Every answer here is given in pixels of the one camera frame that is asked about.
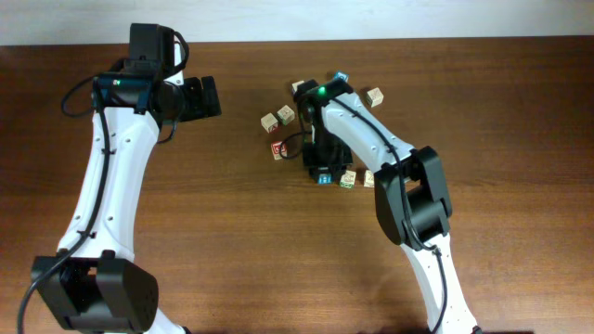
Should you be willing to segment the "blue-sided wooden block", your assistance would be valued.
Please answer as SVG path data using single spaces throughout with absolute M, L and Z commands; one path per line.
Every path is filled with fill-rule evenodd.
M 330 173 L 320 173 L 317 178 L 319 185 L 330 185 L 333 183 L 332 175 Z

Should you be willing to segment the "green V wooden block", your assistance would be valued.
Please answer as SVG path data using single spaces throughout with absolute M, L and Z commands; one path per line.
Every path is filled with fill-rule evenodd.
M 339 185 L 340 185 L 340 187 L 344 187 L 344 188 L 353 188 L 355 186 L 355 181 L 356 181 L 356 172 L 346 170 L 344 172 L 344 174 L 341 176 Z

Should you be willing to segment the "K wooden block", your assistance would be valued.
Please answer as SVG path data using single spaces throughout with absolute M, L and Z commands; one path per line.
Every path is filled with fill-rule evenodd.
M 370 170 L 366 170 L 364 174 L 364 187 L 374 187 L 374 174 Z

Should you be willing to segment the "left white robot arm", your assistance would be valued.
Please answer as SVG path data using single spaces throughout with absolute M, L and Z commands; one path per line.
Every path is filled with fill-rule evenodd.
M 134 224 L 149 156 L 165 122 L 220 115 L 213 77 L 106 72 L 93 80 L 93 144 L 69 227 L 32 264 L 31 292 L 81 333 L 186 333 L 159 307 L 157 279 L 134 263 Z

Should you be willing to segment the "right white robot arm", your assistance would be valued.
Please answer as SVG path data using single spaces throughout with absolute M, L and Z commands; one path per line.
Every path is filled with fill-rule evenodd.
M 302 87 L 294 100 L 314 129 L 303 163 L 316 180 L 345 176 L 352 154 L 372 172 L 377 219 L 413 268 L 430 332 L 481 332 L 453 264 L 448 222 L 453 209 L 435 150 L 400 140 L 351 88 Z

